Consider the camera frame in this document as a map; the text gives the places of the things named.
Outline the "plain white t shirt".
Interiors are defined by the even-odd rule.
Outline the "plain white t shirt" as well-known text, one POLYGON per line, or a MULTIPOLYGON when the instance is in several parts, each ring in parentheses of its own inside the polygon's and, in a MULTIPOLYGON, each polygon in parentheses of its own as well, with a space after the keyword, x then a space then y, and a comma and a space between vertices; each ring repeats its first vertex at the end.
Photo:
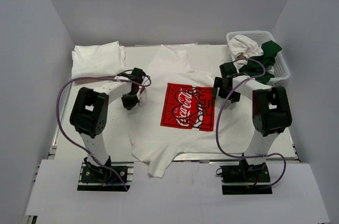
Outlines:
POLYGON ((247 36, 238 34, 228 41, 231 55, 238 65, 246 65, 247 60, 243 58, 259 57, 264 54, 262 48, 247 36))

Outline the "dark green t shirt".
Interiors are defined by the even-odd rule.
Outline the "dark green t shirt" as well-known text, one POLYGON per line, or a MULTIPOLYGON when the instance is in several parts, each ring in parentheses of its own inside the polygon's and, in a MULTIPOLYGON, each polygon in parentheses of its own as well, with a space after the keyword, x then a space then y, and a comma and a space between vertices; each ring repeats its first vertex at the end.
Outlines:
MULTIPOLYGON (((270 40, 263 43, 261 45, 261 49, 263 50, 263 55, 254 57, 254 60, 259 61, 265 67, 265 75, 256 78, 256 80, 262 84, 267 84, 271 78, 274 78, 273 72, 269 72, 269 68, 273 68, 275 58, 282 48, 277 43, 270 40)), ((263 73, 263 69, 258 63, 248 61, 246 65, 239 69, 239 72, 254 77, 261 75, 263 73)))

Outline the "white shirt red logo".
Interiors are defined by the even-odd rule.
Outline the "white shirt red logo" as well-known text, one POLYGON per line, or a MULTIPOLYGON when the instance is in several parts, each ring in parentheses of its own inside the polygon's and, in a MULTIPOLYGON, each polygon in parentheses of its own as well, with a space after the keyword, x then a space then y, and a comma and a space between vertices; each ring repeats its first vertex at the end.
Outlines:
MULTIPOLYGON (((214 76, 192 70, 186 50, 161 46, 146 73, 151 85, 146 101, 127 113, 132 155, 148 164, 148 174, 161 178, 182 153, 215 154, 216 121, 223 104, 213 99, 214 76)), ((219 142, 229 154, 243 153, 254 133, 252 103, 242 96, 225 105, 219 142)))

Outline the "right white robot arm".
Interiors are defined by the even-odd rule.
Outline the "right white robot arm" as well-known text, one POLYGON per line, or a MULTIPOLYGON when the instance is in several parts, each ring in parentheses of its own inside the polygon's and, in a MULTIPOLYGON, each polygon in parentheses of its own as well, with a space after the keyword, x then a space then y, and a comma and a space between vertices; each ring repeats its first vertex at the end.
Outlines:
POLYGON ((282 86, 272 87, 257 81, 265 74, 265 67, 260 75, 248 76, 238 73, 233 62, 219 66, 221 76, 215 78, 212 97, 220 96, 224 103, 216 121, 216 143, 219 150, 226 156, 244 159, 247 163, 239 168, 240 177, 251 181, 258 175, 258 165, 262 165, 275 139, 291 126, 292 115, 286 89, 282 86), (241 155, 225 152, 219 142, 219 122, 227 101, 238 102, 241 96, 252 101, 252 123, 254 134, 248 148, 241 155))

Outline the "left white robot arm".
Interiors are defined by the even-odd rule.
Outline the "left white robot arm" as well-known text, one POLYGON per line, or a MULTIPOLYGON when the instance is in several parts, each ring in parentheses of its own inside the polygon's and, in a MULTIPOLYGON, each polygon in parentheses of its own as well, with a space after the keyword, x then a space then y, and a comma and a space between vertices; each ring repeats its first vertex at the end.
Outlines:
POLYGON ((109 105, 121 99, 126 110, 140 106, 150 85, 149 76, 134 68, 116 76, 100 77, 104 84, 96 88, 82 87, 77 94, 70 115, 70 124, 81 136, 86 150, 85 164, 94 170, 100 181, 112 175, 111 159, 104 145, 103 131, 106 126, 109 105))

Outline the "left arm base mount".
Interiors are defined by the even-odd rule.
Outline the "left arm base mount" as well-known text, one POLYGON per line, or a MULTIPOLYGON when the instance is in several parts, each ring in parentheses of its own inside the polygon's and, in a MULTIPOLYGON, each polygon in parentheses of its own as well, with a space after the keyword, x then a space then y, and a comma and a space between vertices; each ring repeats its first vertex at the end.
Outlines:
POLYGON ((79 174, 77 190, 78 191, 93 191, 93 192, 126 192, 129 190, 132 184, 133 168, 132 163, 116 163, 112 165, 118 174, 121 176, 125 183, 127 190, 124 185, 118 179, 115 173, 108 172, 106 176, 100 176, 93 170, 82 163, 81 171, 79 174))

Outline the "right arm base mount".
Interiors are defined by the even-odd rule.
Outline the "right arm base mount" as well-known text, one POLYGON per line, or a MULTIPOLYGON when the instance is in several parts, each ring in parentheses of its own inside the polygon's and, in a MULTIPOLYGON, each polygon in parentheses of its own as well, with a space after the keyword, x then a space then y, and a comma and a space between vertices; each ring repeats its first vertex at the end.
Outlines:
POLYGON ((216 175, 221 178, 223 195, 273 194, 266 164, 254 172, 245 172, 240 165, 224 165, 217 168, 216 175))

